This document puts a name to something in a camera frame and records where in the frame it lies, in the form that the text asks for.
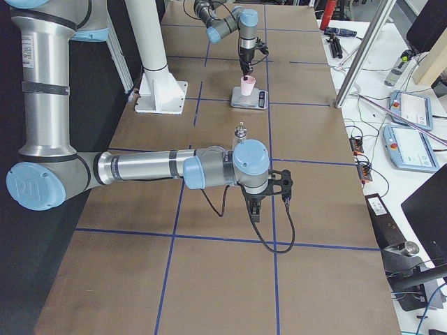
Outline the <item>upper teach pendant tablet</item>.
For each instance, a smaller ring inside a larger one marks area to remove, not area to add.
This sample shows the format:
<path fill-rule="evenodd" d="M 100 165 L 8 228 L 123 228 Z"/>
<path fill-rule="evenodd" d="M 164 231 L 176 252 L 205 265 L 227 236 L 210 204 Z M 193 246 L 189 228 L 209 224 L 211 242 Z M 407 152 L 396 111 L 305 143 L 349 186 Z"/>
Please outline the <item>upper teach pendant tablet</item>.
<path fill-rule="evenodd" d="M 390 96 L 390 110 L 427 131 L 434 128 L 432 105 L 428 97 L 395 90 Z"/>

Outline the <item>teach pendant tablet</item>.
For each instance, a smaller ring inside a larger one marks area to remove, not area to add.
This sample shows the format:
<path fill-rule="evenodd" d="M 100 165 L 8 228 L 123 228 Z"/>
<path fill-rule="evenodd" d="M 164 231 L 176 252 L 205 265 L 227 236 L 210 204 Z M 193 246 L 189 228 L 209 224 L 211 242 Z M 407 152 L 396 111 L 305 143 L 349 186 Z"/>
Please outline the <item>teach pendant tablet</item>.
<path fill-rule="evenodd" d="M 404 126 L 386 125 L 382 136 L 397 169 L 436 172 L 440 165 L 425 134 Z"/>
<path fill-rule="evenodd" d="M 432 105 L 428 97 L 395 90 L 390 96 L 390 110 L 427 131 L 434 128 Z"/>

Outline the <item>clear glass sauce bottle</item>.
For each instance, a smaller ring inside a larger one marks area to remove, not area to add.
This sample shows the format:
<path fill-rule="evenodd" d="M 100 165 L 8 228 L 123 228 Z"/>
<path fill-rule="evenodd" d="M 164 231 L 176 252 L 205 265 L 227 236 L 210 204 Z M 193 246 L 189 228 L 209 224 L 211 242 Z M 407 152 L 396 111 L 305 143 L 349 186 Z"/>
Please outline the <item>clear glass sauce bottle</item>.
<path fill-rule="evenodd" d="M 246 138 L 247 138 L 247 128 L 245 127 L 244 122 L 241 121 L 239 125 L 235 127 L 234 130 L 232 150 L 234 150 L 239 143 L 244 142 Z"/>

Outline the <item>black box with label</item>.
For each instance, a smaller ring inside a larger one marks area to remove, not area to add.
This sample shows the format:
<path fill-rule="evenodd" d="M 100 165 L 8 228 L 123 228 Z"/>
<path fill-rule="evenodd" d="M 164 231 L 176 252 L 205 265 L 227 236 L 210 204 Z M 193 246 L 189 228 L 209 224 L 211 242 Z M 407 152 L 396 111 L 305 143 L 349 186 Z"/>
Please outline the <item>black box with label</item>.
<path fill-rule="evenodd" d="M 380 249 L 406 242 L 405 236 L 378 193 L 366 195 L 365 202 Z"/>

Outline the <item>black computer monitor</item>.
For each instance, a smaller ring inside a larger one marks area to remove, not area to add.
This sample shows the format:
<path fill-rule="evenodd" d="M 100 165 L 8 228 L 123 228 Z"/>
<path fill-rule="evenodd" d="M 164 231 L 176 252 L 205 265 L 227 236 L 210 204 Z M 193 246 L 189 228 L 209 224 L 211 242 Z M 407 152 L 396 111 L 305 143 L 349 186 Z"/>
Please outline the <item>black computer monitor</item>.
<path fill-rule="evenodd" d="M 437 265 L 446 262 L 446 201 L 443 166 L 401 204 L 413 232 Z"/>

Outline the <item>red metal bottle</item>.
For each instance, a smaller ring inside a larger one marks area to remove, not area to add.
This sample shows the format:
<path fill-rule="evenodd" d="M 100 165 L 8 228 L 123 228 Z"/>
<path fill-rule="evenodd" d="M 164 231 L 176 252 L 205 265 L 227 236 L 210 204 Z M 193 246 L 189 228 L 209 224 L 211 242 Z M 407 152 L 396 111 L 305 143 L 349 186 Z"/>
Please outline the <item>red metal bottle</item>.
<path fill-rule="evenodd" d="M 319 29 L 321 31 L 325 31 L 325 29 L 328 27 L 328 25 L 332 19 L 332 15 L 335 11 L 336 6 L 337 6 L 337 0 L 327 0 L 326 1 L 325 9 L 324 9 L 323 15 L 321 17 L 321 24 L 319 27 Z"/>

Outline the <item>black folded tripod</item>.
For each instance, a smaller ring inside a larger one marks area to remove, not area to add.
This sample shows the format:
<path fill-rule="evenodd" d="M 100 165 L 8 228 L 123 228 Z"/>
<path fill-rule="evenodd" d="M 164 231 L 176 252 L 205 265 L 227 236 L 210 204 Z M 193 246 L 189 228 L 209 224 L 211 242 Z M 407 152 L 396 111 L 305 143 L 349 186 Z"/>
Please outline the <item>black folded tripod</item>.
<path fill-rule="evenodd" d="M 339 42 L 338 37 L 332 33 L 332 34 L 328 35 L 328 39 L 326 41 L 329 42 L 332 58 L 342 59 L 343 58 L 343 50 L 342 50 L 342 46 Z"/>

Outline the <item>clear plastic water bottle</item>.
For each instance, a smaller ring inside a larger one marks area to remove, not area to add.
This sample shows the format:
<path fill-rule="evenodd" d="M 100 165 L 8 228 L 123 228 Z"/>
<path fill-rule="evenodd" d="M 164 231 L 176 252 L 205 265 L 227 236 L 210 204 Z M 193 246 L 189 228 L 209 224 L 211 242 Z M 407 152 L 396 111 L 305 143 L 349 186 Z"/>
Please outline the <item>clear plastic water bottle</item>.
<path fill-rule="evenodd" d="M 395 62 L 394 66 L 391 68 L 389 74 L 384 80 L 384 84 L 387 87 L 393 87 L 399 80 L 400 76 L 408 66 L 410 60 L 414 57 L 415 53 L 413 50 L 405 50 L 400 55 L 400 57 Z"/>

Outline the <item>silver digital kitchen scale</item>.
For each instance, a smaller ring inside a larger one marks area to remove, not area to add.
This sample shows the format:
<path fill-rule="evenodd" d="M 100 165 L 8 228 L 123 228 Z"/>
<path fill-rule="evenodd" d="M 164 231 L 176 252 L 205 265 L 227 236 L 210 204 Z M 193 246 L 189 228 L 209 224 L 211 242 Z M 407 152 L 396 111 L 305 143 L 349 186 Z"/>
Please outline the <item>silver digital kitchen scale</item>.
<path fill-rule="evenodd" d="M 231 96 L 231 106 L 235 108 L 265 110 L 268 108 L 269 93 L 253 88 L 249 96 L 242 95 L 241 87 L 234 87 Z"/>

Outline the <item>aluminium frame post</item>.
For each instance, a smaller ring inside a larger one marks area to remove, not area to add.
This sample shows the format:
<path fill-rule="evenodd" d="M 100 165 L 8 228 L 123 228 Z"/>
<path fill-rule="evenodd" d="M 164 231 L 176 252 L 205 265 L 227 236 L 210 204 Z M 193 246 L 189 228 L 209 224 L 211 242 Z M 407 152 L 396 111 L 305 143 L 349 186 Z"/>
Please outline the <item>aluminium frame post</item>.
<path fill-rule="evenodd" d="M 374 41 L 378 38 L 378 35 L 386 23 L 386 20 L 388 19 L 389 14 L 396 2 L 396 0 L 383 0 L 380 2 L 378 10 L 366 30 L 351 67 L 349 68 L 349 71 L 344 78 L 342 86 L 334 101 L 335 108 L 341 108 L 343 106 L 344 101 L 351 92 L 353 85 L 356 83 L 357 77 L 362 70 L 363 64 L 366 61 L 367 55 L 374 44 Z"/>

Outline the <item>lower teach pendant tablet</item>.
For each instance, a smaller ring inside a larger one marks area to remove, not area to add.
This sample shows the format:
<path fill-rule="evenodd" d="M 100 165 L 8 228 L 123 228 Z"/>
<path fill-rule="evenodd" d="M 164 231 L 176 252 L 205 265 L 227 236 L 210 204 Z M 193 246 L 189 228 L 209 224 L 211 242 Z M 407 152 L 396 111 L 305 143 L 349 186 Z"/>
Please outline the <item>lower teach pendant tablet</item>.
<path fill-rule="evenodd" d="M 397 169 L 436 172 L 440 165 L 425 134 L 404 126 L 386 125 L 382 136 Z"/>

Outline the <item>pink plastic cup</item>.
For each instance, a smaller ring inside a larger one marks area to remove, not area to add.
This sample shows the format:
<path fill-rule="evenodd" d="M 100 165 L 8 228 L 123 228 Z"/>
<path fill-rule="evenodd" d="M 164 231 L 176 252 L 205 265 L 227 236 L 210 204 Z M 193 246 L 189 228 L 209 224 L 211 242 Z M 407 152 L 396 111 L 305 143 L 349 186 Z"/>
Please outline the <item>pink plastic cup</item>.
<path fill-rule="evenodd" d="M 254 86 L 256 84 L 256 78 L 250 75 L 244 75 L 240 80 L 240 91 L 243 96 L 250 96 Z"/>

